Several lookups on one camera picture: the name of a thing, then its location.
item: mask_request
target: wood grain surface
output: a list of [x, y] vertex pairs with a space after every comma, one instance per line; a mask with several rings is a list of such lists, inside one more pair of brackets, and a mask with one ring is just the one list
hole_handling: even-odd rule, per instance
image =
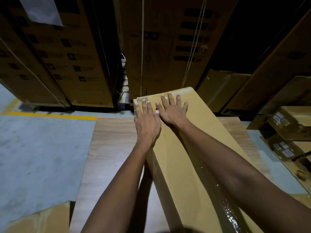
[[[219, 117], [219, 121], [254, 162], [260, 172], [272, 180], [268, 167], [238, 117]], [[97, 200], [136, 142], [133, 119], [97, 119], [89, 153], [70, 224], [71, 233], [84, 226]], [[146, 233], [169, 232], [164, 212], [154, 185], [151, 185], [147, 210]]]

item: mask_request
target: yellow painted line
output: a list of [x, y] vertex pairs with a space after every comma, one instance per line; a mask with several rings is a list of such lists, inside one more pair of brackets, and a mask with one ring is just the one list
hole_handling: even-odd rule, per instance
[[12, 100], [10, 102], [10, 104], [8, 104], [4, 110], [2, 111], [1, 114], [5, 115], [7, 114], [8, 112], [11, 112], [13, 109], [15, 109], [15, 107], [18, 105], [18, 103], [20, 102], [20, 100], [18, 98], [14, 98], [14, 100]]
[[30, 113], [30, 112], [6, 112], [5, 115], [16, 115], [16, 116], [30, 116], [30, 117], [41, 117], [41, 118], [60, 118], [60, 119], [80, 119], [80, 120], [96, 120], [98, 118], [109, 118], [109, 117], [97, 117], [97, 116], [83, 116], [83, 115], [68, 115], [68, 114], [45, 114], [45, 113]]

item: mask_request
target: finger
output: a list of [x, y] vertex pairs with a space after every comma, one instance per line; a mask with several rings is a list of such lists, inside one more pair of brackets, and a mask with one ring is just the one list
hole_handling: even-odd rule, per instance
[[158, 123], [160, 123], [160, 111], [156, 110], [155, 114], [154, 114], [154, 117], [155, 117], [156, 121]]
[[180, 97], [180, 94], [177, 94], [177, 96], [176, 96], [176, 105], [181, 107], [181, 97]]
[[186, 101], [185, 104], [184, 104], [184, 106], [183, 106], [183, 110], [184, 110], [185, 112], [187, 112], [187, 110], [188, 110], [188, 105], [189, 105], [189, 103]]
[[169, 106], [169, 103], [167, 102], [164, 94], [161, 95], [161, 100], [162, 100], [162, 104], [163, 104], [164, 108], [166, 109]]
[[137, 115], [137, 118], [139, 118], [142, 115], [142, 112], [140, 111], [139, 104], [136, 103], [135, 105], [136, 105], [136, 115]]
[[168, 96], [169, 96], [169, 104], [170, 104], [170, 105], [175, 104], [175, 101], [174, 101], [173, 95], [172, 95], [170, 92], [168, 93]]
[[142, 100], [142, 114], [143, 114], [143, 115], [148, 114], [148, 109], [147, 109], [147, 105], [146, 105], [146, 100]]
[[163, 110], [163, 108], [162, 108], [160, 102], [156, 102], [156, 103], [155, 103], [155, 106], [156, 106], [156, 109], [157, 109], [160, 113], [163, 113], [163, 112], [164, 112], [164, 110]]
[[147, 102], [148, 114], [153, 114], [153, 108], [150, 101]]

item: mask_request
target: right hand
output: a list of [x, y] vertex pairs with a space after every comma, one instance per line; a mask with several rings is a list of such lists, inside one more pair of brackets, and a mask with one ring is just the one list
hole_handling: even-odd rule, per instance
[[156, 108], [160, 112], [161, 119], [169, 124], [174, 125], [179, 128], [181, 123], [188, 121], [186, 118], [186, 113], [188, 110], [188, 102], [185, 102], [184, 106], [181, 107], [181, 97], [177, 94], [176, 104], [174, 98], [171, 93], [168, 93], [169, 103], [167, 102], [164, 94], [161, 96], [162, 104], [164, 109], [162, 108], [160, 102], [156, 102]]

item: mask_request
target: rope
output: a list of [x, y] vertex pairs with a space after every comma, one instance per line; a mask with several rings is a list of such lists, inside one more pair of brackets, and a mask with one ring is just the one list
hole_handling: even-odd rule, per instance
[[[196, 29], [195, 29], [195, 34], [194, 34], [194, 38], [193, 38], [193, 42], [192, 42], [192, 46], [191, 46], [191, 51], [190, 51], [190, 55], [189, 55], [189, 59], [188, 59], [188, 64], [187, 64], [187, 67], [186, 67], [183, 83], [181, 84], [181, 88], [183, 88], [184, 85], [185, 85], [185, 82], [186, 82], [186, 79], [187, 79], [187, 76], [188, 76], [188, 72], [189, 72], [189, 69], [190, 69], [190, 65], [191, 65], [191, 62], [192, 62], [192, 58], [193, 58], [193, 55], [194, 55], [194, 52], [195, 52], [195, 49], [196, 49], [196, 44], [197, 44], [197, 42], [199, 40], [200, 31], [201, 31], [201, 27], [202, 27], [202, 23], [203, 23], [203, 18], [204, 18], [205, 6], [206, 6], [206, 0], [203, 0], [201, 11], [200, 11], [200, 15], [199, 15], [199, 19], [198, 19], [197, 24], [196, 24]], [[203, 14], [202, 14], [202, 19], [201, 19], [201, 24], [200, 24], [199, 32], [198, 32], [198, 35], [197, 35], [197, 38], [196, 38], [196, 31], [197, 31], [197, 28], [199, 26], [202, 9], [203, 9]]]
[[[145, 17], [145, 0], [142, 0], [142, 60], [144, 53], [144, 17]], [[140, 96], [142, 96], [142, 70], [140, 76]]]
[[66, 106], [53, 94], [53, 92], [51, 92], [51, 90], [40, 80], [40, 78], [37, 77], [37, 75], [35, 75], [14, 53], [13, 51], [9, 48], [9, 46], [3, 41], [2, 38], [0, 38], [0, 40], [2, 41], [2, 43], [5, 45], [5, 47], [11, 52], [11, 54], [33, 75], [35, 76], [35, 78], [37, 78], [39, 80], [39, 82], [41, 82], [41, 84], [45, 87], [45, 89], [47, 89], [52, 96], [63, 105], [63, 107], [65, 108]]

